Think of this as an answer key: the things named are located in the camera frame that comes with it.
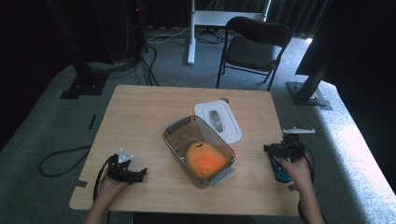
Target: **white container lid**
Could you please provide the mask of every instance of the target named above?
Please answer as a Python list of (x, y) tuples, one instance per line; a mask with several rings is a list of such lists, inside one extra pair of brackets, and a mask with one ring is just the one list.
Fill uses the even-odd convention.
[(233, 111), (223, 100), (198, 104), (194, 113), (203, 119), (226, 142), (231, 144), (241, 140), (242, 132)]

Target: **human hand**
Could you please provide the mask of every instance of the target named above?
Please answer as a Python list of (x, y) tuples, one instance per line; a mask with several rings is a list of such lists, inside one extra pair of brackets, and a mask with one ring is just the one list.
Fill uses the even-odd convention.
[(100, 203), (105, 205), (110, 205), (113, 199), (123, 190), (128, 183), (117, 182), (107, 175), (108, 169), (105, 170), (105, 176), (100, 183), (98, 194), (96, 196), (96, 201), (99, 200)]
[(301, 157), (295, 162), (289, 162), (281, 158), (276, 158), (276, 160), (288, 172), (299, 192), (312, 188), (311, 171), (305, 157)]
[(107, 208), (116, 196), (127, 186), (128, 183), (117, 182), (107, 176), (107, 170), (105, 170), (105, 176), (100, 183), (98, 194), (95, 201), (93, 202), (92, 208), (85, 218), (84, 224), (100, 224), (103, 223)]

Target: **black wall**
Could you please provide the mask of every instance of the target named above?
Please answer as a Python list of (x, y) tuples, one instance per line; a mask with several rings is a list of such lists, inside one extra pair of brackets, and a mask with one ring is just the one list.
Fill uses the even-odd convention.
[(313, 76), (334, 48), (324, 80), (337, 87), (393, 191), (396, 190), (395, 40), (394, 1), (333, 0), (297, 70), (297, 74)]

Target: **wooden table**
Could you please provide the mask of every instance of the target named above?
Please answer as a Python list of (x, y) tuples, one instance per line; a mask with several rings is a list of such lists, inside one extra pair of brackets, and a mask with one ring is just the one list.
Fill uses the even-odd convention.
[[(229, 99), (242, 139), (230, 144), (234, 172), (216, 187), (196, 188), (163, 141), (172, 122), (193, 115), (196, 104)], [(110, 206), (117, 211), (298, 216), (299, 195), (275, 181), (263, 144), (278, 143), (282, 132), (267, 91), (118, 86), (70, 201), (73, 209), (92, 206), (95, 178), (120, 148), (134, 154), (129, 167), (148, 167), (142, 183), (127, 186)]]

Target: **black chair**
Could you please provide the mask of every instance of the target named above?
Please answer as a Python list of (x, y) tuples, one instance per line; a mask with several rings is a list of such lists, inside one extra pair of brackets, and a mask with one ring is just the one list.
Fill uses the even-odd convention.
[[(229, 33), (237, 33), (230, 44)], [(265, 76), (265, 83), (271, 76), (267, 90), (271, 90), (280, 59), (291, 40), (288, 27), (265, 21), (256, 21), (246, 17), (234, 17), (225, 27), (224, 48), (221, 54), (218, 82), (225, 74), (225, 68)]]

